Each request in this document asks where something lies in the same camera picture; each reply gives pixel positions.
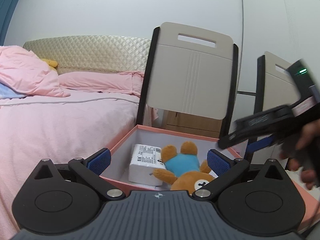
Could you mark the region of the person right hand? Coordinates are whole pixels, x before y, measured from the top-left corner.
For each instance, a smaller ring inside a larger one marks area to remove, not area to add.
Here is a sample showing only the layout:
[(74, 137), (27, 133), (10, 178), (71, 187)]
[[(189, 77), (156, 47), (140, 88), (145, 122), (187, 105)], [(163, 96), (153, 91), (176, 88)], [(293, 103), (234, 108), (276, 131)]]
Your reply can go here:
[(298, 171), (305, 187), (319, 187), (319, 120), (304, 126), (297, 123), (285, 125), (280, 132), (282, 159), (289, 159), (288, 169)]

